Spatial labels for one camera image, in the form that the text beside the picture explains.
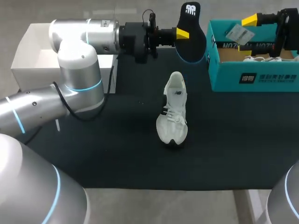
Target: black shoe insole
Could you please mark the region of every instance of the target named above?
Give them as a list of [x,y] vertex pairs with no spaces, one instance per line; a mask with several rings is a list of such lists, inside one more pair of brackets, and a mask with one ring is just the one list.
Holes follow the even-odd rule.
[[186,2],[182,5],[177,28],[189,33],[189,39],[175,41],[179,56],[186,62],[199,62],[205,55],[206,36],[199,25],[200,4]]

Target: shoelace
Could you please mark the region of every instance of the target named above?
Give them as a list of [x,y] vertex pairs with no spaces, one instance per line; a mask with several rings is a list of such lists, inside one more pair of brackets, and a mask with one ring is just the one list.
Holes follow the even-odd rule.
[[260,62],[262,60],[265,60],[263,57],[252,57],[252,56],[246,56],[245,57],[245,60],[246,59],[249,59],[250,61],[257,61],[257,62]]
[[168,108],[168,111],[166,112],[168,120],[175,123],[181,123],[182,125],[187,124],[184,117],[182,116],[182,111],[174,109],[172,106],[170,106],[169,103],[166,104],[166,107]]

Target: white box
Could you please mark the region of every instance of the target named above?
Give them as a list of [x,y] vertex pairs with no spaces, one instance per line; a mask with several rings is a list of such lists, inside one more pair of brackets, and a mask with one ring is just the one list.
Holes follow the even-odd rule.
[[[49,42],[49,23],[30,24],[19,43],[11,71],[20,90],[45,87],[53,81],[60,83],[60,68],[57,53]],[[107,92],[109,74],[114,64],[110,93],[115,93],[117,77],[117,55],[98,55],[104,92]]]

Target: white shoe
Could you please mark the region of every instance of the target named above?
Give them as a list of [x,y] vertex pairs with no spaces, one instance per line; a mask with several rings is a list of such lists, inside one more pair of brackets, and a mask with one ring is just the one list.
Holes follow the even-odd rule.
[[263,57],[252,57],[252,56],[246,56],[243,60],[244,62],[262,62],[265,59]]
[[158,135],[165,144],[180,145],[187,136],[186,101],[184,78],[175,71],[165,86],[163,108],[156,121]]
[[263,62],[281,62],[281,57],[268,57]]

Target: paper label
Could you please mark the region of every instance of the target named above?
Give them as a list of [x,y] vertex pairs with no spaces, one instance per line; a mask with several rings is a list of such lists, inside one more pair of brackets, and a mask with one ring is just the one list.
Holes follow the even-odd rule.
[[245,29],[239,24],[236,24],[234,28],[229,31],[226,37],[232,41],[237,42],[240,45],[245,45],[248,41],[250,41],[255,33],[250,30]]

